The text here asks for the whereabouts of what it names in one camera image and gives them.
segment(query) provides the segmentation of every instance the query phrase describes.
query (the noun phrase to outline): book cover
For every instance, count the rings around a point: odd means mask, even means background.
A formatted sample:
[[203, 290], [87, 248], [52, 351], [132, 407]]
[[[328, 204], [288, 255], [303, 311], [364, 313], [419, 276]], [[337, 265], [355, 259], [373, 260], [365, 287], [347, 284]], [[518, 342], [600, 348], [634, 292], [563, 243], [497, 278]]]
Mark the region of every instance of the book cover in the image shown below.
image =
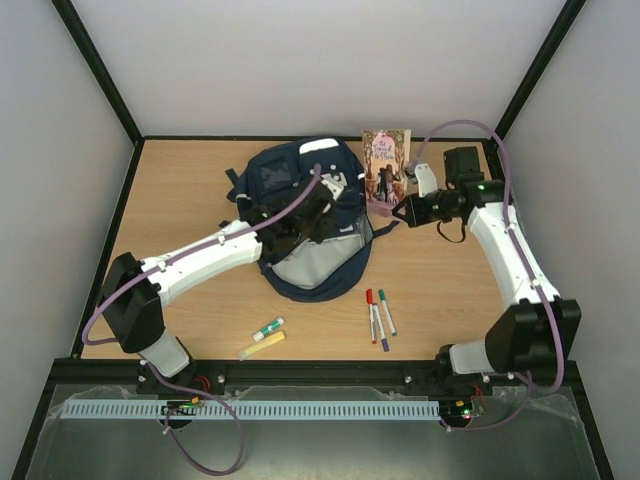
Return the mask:
[[411, 130], [367, 130], [362, 133], [367, 211], [388, 217], [405, 196]]

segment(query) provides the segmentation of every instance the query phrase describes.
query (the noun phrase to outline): gray wall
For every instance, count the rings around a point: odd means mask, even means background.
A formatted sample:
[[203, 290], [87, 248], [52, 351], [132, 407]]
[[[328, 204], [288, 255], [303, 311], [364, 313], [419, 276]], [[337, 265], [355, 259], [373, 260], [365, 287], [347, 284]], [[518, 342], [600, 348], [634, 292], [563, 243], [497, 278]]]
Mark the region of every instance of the gray wall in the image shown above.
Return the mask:
[[638, 16], [587, 2], [507, 137], [532, 248], [582, 307], [571, 356], [621, 479], [640, 470]]
[[131, 151], [51, 2], [2, 2], [1, 479], [69, 354]]
[[564, 0], [152, 3], [74, 0], [143, 133], [360, 135], [497, 124]]

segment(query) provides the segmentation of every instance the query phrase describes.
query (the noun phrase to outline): yellow highlighter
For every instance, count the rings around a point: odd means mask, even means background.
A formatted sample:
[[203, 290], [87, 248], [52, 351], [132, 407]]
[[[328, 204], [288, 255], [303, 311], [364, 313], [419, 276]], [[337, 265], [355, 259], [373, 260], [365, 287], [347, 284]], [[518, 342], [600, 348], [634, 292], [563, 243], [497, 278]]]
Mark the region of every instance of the yellow highlighter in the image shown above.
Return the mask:
[[240, 353], [238, 353], [238, 358], [240, 360], [246, 360], [251, 355], [253, 355], [256, 352], [259, 352], [263, 348], [270, 347], [271, 345], [274, 345], [278, 343], [280, 340], [284, 340], [284, 339], [285, 339], [284, 332], [281, 331], [281, 332], [273, 333], [268, 337], [260, 340], [259, 342], [254, 343], [253, 345], [249, 345], [244, 350], [240, 350]]

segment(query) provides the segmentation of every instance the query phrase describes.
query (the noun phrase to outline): navy blue backpack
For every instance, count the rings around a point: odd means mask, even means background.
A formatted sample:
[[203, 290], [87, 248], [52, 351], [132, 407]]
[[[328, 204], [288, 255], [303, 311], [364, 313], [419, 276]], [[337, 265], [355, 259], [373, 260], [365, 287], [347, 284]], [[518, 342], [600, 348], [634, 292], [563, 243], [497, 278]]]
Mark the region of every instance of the navy blue backpack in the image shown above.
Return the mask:
[[321, 244], [307, 240], [291, 253], [269, 262], [260, 260], [263, 275], [276, 291], [297, 302], [324, 302], [345, 294], [364, 273], [371, 241], [388, 233], [398, 222], [373, 231], [367, 218], [364, 169], [341, 140], [315, 138], [278, 145], [249, 160], [246, 170], [227, 175], [233, 188], [227, 198], [242, 213], [254, 205], [290, 198], [292, 191], [313, 176], [320, 164], [345, 187], [336, 202], [338, 227]]

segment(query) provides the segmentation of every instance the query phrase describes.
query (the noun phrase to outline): wooden table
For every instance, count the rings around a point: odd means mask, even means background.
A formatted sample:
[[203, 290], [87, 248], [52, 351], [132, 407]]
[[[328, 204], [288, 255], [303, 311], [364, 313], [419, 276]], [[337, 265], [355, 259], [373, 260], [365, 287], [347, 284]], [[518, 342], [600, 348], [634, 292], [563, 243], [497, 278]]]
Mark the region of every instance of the wooden table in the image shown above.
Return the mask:
[[[217, 231], [237, 217], [225, 198], [224, 171], [241, 172], [247, 161], [276, 141], [153, 140], [145, 143], [113, 257], [131, 251], [136, 258], [159, 255]], [[468, 143], [431, 142], [423, 158], [444, 184], [445, 150]], [[482, 153], [481, 168], [489, 176]], [[360, 142], [350, 143], [358, 156]], [[413, 154], [419, 143], [412, 145]], [[374, 227], [387, 219], [372, 217]], [[443, 226], [459, 238], [459, 220]], [[383, 288], [398, 336], [384, 353], [370, 338], [367, 288]], [[406, 225], [373, 243], [360, 283], [327, 303], [295, 303], [279, 296], [257, 265], [245, 265], [212, 278], [178, 298], [164, 311], [167, 328], [195, 359], [235, 359], [253, 342], [251, 334], [284, 317], [284, 342], [255, 359], [416, 360], [433, 359], [438, 349], [483, 337], [502, 313], [495, 279], [476, 239], [463, 244], [441, 238], [435, 225]], [[91, 338], [112, 336], [101, 319]], [[127, 358], [118, 344], [86, 347], [83, 358]]]

